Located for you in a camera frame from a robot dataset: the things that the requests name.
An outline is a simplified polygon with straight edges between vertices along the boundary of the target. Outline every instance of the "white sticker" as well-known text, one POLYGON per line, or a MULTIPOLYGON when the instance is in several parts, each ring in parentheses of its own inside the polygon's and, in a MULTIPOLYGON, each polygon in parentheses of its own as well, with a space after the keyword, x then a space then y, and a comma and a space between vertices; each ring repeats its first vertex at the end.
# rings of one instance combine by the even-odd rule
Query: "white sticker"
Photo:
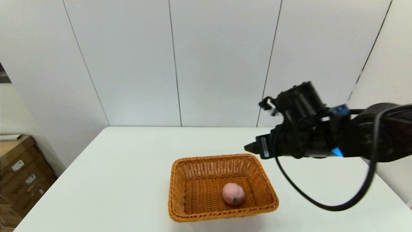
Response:
POLYGON ((12 166, 12 169, 13 169, 13 171, 16 172, 16 171, 19 170, 21 167, 23 167, 23 165, 24 165, 23 161, 19 160, 17 163, 15 163, 15 164, 12 166))
POLYGON ((26 183, 29 185, 31 184, 34 180, 36 179, 36 176, 34 174, 31 174, 26 180, 26 183))

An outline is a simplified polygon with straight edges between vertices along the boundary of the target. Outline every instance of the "white table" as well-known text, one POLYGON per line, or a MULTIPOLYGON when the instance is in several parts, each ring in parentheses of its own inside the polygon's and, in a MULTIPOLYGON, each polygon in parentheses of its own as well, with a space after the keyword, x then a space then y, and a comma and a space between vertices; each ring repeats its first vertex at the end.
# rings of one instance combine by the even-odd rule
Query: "white table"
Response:
MULTIPOLYGON (((269 128, 108 127, 55 182, 15 232, 412 231, 412 211, 375 176, 366 197, 343 212, 319 209, 285 180, 274 159, 262 164, 279 197, 278 210, 253 217, 176 223, 168 214, 172 163, 182 157, 245 153, 269 128)), ((343 203, 359 189, 360 158, 282 157, 306 193, 343 203)))

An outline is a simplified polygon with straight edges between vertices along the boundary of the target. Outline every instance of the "wicker basket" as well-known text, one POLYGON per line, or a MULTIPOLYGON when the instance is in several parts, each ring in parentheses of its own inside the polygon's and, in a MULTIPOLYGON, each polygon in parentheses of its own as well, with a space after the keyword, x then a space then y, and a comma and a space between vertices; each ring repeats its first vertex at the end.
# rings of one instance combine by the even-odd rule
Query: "wicker basket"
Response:
POLYGON ((259 160, 249 154, 178 159, 173 163, 169 215, 176 222, 235 218, 276 210, 279 200, 259 160), (223 186, 237 183, 246 199, 230 206, 223 186))

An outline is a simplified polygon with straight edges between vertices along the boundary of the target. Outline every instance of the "pink peach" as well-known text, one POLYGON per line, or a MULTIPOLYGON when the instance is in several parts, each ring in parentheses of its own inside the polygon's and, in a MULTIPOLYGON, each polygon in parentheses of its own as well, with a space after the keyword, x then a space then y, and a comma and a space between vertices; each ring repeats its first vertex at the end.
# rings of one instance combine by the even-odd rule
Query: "pink peach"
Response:
POLYGON ((235 183, 227 183, 223 187, 223 200, 231 206, 237 206, 245 200, 245 191, 235 183))

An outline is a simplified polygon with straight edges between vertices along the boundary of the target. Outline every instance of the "basket rim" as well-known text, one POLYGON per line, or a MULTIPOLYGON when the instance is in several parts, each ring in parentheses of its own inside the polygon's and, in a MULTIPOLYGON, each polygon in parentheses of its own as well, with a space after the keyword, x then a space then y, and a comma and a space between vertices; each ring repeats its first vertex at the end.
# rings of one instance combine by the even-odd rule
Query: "basket rim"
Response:
POLYGON ((197 156, 197 157, 186 157, 186 158, 180 158, 174 161, 172 165, 172 172, 171 172, 171 178, 170 178, 170 188, 169 188, 169 215, 172 219, 188 219, 188 218, 197 218, 201 219, 204 217, 208 216, 213 216, 213 215, 230 215, 230 214, 237 214, 237 213, 242 213, 242 212, 254 212, 254 211, 260 211, 260 212, 272 212, 275 211, 279 207, 279 199, 276 195, 275 190, 273 189, 272 183, 270 182, 266 171, 264 170, 262 163, 253 155, 245 153, 245 154, 229 154, 229 155, 216 155, 216 156, 197 156), (221 158, 231 158, 231 157, 248 157, 253 159, 254 162, 259 163, 260 165, 257 167, 259 171, 263 174, 263 180, 265 184, 269 187, 270 194, 274 198, 274 202, 272 204, 266 204, 263 206, 253 206, 253 207, 247 207, 247 208, 234 208, 234 209, 229 209, 229 210, 222 210, 222 211, 211 211, 211 212, 204 212, 204 213, 191 213, 191 214, 186 214, 186 213, 177 213, 174 206, 173 206, 173 199, 172 199, 172 194, 174 190, 174 178, 175 178, 175 172, 176 168, 179 163, 184 162, 184 161, 193 161, 193 160, 202 160, 202 159, 221 159, 221 158))

